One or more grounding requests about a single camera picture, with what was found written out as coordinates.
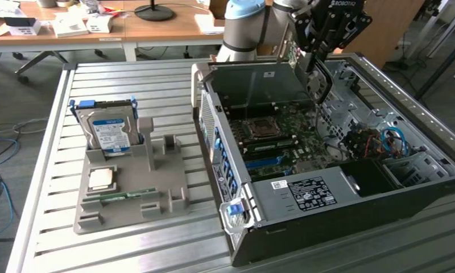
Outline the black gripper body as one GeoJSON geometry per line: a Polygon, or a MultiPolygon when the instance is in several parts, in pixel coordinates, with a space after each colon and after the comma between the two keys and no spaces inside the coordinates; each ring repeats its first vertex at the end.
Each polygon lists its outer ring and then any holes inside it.
{"type": "Polygon", "coordinates": [[[336,16],[349,13],[357,15],[362,11],[364,1],[330,1],[320,0],[310,2],[310,15],[314,20],[324,20],[329,13],[336,16]]]}

